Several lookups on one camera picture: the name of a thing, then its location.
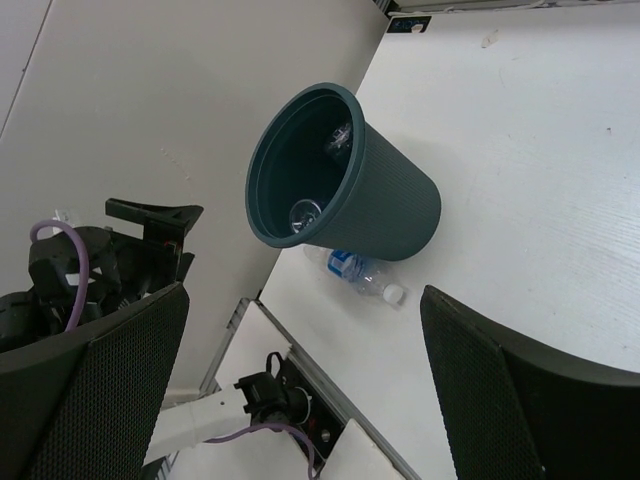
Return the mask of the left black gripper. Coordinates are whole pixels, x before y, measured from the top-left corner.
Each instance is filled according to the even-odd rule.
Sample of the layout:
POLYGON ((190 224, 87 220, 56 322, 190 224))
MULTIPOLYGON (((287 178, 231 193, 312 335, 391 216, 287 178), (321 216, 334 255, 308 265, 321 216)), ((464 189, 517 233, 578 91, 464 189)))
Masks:
MULTIPOLYGON (((195 255, 184 250, 185 239, 204 208, 199 205, 160 206, 110 198, 107 216, 141 225, 141 239, 100 228, 77 227, 88 259, 82 320, 97 320, 129 306, 174 282, 183 282, 195 255)), ((67 232, 69 225, 52 226, 55 234, 40 238, 46 227, 30 231, 28 272, 44 313, 68 320, 82 283, 80 256, 67 232)))

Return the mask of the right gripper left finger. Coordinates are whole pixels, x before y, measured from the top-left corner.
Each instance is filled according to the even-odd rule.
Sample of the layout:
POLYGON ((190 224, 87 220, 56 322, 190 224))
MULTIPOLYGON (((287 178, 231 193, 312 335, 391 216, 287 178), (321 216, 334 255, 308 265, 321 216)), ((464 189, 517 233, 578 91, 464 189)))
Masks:
POLYGON ((2 478, 138 478, 188 311, 174 283, 3 353, 2 478))

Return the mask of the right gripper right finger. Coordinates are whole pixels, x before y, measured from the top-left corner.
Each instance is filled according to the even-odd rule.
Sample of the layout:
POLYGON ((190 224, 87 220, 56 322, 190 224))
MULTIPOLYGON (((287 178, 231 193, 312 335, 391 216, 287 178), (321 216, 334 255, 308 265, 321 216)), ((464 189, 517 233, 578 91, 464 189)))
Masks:
POLYGON ((458 478, 638 478, 638 373, 550 347, 434 286, 420 314, 458 478))

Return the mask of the clear bottle white cap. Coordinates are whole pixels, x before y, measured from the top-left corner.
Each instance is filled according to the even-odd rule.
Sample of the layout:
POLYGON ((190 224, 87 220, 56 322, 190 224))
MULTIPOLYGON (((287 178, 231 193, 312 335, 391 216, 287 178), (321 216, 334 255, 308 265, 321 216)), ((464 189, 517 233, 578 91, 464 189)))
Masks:
POLYGON ((289 211, 289 226, 294 234, 311 225, 322 213, 323 206, 312 199, 297 201, 289 211))

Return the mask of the green plastic bottle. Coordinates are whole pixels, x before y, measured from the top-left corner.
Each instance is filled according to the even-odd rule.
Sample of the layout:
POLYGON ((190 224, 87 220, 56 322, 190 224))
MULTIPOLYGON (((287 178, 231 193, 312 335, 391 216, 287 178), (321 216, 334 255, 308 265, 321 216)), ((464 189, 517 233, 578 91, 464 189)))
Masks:
POLYGON ((324 152, 339 164, 349 161, 353 144, 352 129, 352 123, 345 122, 338 126, 324 143, 324 152))

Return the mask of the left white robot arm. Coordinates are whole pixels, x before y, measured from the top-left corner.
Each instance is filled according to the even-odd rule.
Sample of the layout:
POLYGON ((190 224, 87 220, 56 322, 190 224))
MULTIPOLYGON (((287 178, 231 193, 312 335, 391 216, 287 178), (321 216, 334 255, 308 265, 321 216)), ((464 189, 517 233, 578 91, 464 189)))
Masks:
POLYGON ((145 465, 203 442, 263 429, 307 437, 306 400, 269 371, 174 407, 164 396, 188 316, 198 205, 110 199, 135 238, 57 219, 30 232, 32 286, 1 299, 1 475, 136 479, 145 465))

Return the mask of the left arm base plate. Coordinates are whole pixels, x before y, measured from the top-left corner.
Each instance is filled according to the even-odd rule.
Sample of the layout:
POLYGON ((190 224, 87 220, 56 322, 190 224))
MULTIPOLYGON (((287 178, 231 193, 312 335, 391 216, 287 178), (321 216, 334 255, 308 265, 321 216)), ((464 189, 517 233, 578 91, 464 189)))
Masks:
POLYGON ((277 378, 292 402, 290 423, 312 442, 314 467, 320 470, 344 431, 346 421, 338 416, 291 360, 284 360, 277 378))

